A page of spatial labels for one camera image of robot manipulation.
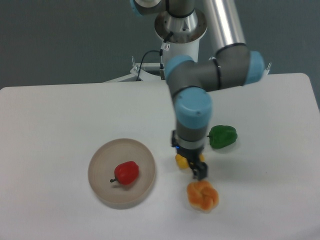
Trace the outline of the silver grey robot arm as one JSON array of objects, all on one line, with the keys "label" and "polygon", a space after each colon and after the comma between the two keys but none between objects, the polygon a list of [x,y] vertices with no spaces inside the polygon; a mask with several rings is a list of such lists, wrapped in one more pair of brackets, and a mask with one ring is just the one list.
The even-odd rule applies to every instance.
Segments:
[{"label": "silver grey robot arm", "polygon": [[210,92],[256,83],[268,74],[262,55],[248,49],[236,4],[205,0],[133,0],[138,15],[156,14],[162,39],[160,76],[166,81],[175,112],[171,144],[186,158],[193,177],[207,177],[200,155],[213,107]]}]

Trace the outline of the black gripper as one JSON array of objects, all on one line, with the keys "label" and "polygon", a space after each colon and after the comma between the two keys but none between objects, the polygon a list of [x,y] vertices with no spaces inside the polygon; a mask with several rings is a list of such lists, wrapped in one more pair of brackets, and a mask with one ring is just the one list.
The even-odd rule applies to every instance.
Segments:
[{"label": "black gripper", "polygon": [[176,130],[171,132],[171,146],[182,157],[186,158],[193,173],[193,179],[205,179],[208,165],[200,160],[204,149],[204,140],[186,141],[180,138]]}]

